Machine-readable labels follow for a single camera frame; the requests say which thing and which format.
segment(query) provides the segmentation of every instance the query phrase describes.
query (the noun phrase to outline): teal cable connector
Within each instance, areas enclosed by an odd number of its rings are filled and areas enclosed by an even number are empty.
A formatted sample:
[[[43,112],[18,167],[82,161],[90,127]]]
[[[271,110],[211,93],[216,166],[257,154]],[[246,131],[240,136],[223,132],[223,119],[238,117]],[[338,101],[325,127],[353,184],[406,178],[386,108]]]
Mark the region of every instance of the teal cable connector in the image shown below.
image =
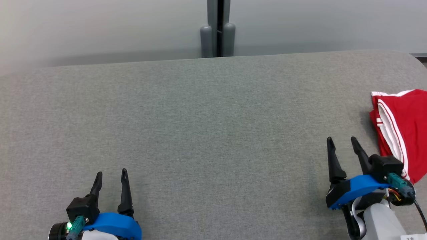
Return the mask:
[[[83,216],[78,216],[76,220],[74,220],[66,240],[77,240],[80,232],[83,230],[83,227],[85,226],[85,223],[86,223],[85,218]]]
[[[414,190],[396,173],[390,173],[387,181],[392,187],[397,188],[404,197],[408,197],[409,193],[415,195]]]

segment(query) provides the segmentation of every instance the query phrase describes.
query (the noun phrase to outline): gray fabric surface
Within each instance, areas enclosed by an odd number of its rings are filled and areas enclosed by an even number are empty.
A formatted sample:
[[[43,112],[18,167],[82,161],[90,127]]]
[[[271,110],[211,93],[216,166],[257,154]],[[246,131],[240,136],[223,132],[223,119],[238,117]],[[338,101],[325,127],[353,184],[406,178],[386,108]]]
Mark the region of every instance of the gray fabric surface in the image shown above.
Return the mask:
[[[56,67],[0,78],[0,239],[45,239],[103,171],[127,168],[144,239],[347,239],[326,208],[326,138],[377,153],[370,91],[427,89],[408,54],[373,50]],[[427,180],[417,185],[427,211]],[[422,233],[414,206],[393,207]]]

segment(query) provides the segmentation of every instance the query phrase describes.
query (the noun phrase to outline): white stripe trim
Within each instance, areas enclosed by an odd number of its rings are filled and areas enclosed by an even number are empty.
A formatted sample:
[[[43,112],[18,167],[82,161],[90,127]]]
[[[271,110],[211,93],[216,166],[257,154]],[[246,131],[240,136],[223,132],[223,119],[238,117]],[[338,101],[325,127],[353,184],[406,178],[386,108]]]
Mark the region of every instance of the white stripe trim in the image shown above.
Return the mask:
[[[389,145],[393,156],[399,159],[404,164],[404,172],[402,176],[410,180],[408,175],[408,155],[406,152],[405,142],[400,133],[396,119],[390,108],[381,99],[378,99],[378,113],[383,120],[384,126],[380,126],[381,133],[383,134],[387,144]]]
[[[414,89],[412,90],[406,90],[397,94],[387,94],[387,93],[383,93],[383,92],[371,92],[371,96],[395,96],[395,97],[401,97],[407,93],[410,93],[414,91]]]

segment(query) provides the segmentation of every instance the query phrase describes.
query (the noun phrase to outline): folded red garment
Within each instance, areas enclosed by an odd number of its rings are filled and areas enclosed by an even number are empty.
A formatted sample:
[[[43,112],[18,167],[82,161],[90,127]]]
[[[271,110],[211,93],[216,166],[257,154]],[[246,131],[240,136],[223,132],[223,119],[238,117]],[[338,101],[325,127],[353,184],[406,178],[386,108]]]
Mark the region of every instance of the folded red garment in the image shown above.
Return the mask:
[[[370,116],[381,155],[399,159],[404,164],[402,177],[418,182],[427,173],[427,91],[371,95]]]

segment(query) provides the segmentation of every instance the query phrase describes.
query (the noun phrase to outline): black cable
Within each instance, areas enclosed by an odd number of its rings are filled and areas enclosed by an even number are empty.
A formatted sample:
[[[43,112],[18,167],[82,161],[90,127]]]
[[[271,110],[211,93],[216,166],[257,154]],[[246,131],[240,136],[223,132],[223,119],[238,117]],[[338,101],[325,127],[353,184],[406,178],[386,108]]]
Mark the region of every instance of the black cable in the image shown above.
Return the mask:
[[[415,200],[415,196],[412,193],[408,193],[409,197],[412,198],[412,200],[414,200],[415,206],[418,209],[418,212],[420,213],[421,219],[423,220],[424,223],[424,227],[426,228],[427,231],[427,221],[426,218],[424,217],[423,211],[421,210],[420,205],[418,204],[417,200]]]

